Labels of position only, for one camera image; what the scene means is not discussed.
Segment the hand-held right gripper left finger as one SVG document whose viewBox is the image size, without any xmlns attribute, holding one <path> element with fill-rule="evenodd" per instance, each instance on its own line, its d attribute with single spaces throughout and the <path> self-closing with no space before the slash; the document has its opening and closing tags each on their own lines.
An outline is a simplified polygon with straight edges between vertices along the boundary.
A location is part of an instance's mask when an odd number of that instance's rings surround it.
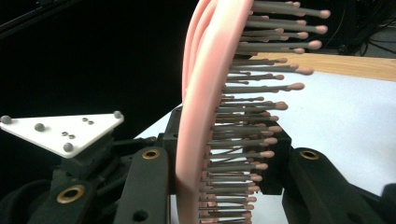
<svg viewBox="0 0 396 224">
<path fill-rule="evenodd" d="M 182 107 L 173 109 L 167 119 L 166 128 L 159 135 L 160 145 L 166 150 L 169 160 L 169 192 L 176 193 L 176 158 L 179 123 Z"/>
</svg>

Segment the pink hairbrush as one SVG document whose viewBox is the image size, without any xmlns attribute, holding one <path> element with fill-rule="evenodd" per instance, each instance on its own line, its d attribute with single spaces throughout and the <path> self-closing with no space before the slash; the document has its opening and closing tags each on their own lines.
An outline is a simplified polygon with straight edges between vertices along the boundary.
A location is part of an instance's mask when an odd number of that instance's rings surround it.
<svg viewBox="0 0 396 224">
<path fill-rule="evenodd" d="M 284 102 L 267 92 L 299 91 L 285 74 L 312 69 L 261 52 L 302 54 L 319 49 L 326 9 L 295 0 L 200 0 L 187 32 L 182 69 L 182 110 L 177 136 L 176 195 L 179 224 L 251 224 L 262 173 L 278 147 L 277 110 Z"/>
</svg>

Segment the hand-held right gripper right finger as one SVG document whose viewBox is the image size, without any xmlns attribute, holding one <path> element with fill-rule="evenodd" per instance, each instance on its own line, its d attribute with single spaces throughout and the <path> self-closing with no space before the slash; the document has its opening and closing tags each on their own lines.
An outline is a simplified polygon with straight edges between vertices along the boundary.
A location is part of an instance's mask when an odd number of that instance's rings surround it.
<svg viewBox="0 0 396 224">
<path fill-rule="evenodd" d="M 281 195 L 283 192 L 283 173 L 287 167 L 289 153 L 291 151 L 291 138 L 285 131 L 274 133 L 273 137 L 277 143 L 268 147 L 252 147 L 254 152 L 273 151 L 275 155 L 272 158 L 255 158 L 254 161 L 266 163 L 266 170 L 253 169 L 251 173 L 262 178 L 261 181 L 255 181 L 262 194 Z"/>
</svg>

